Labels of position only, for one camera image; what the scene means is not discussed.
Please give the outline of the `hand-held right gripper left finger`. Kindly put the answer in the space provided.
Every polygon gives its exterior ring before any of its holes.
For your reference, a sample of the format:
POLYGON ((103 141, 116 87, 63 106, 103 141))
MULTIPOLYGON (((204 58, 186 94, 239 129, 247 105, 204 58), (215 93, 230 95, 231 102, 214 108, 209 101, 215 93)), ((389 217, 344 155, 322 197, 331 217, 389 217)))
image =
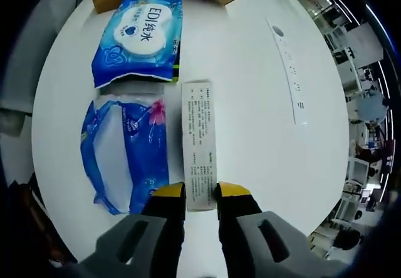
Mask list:
POLYGON ((184 241, 185 185, 156 190, 140 214, 102 234, 94 253, 62 267, 63 277, 176 277, 184 241))

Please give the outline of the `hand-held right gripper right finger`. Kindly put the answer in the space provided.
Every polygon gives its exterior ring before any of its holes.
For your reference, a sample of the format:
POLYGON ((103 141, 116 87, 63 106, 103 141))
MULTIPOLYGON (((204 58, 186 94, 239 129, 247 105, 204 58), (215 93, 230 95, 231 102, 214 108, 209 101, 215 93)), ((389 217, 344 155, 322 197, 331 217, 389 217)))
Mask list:
POLYGON ((263 212, 248 189, 219 182, 215 199, 229 277, 339 277, 345 270, 340 261, 318 257, 279 215, 263 212))

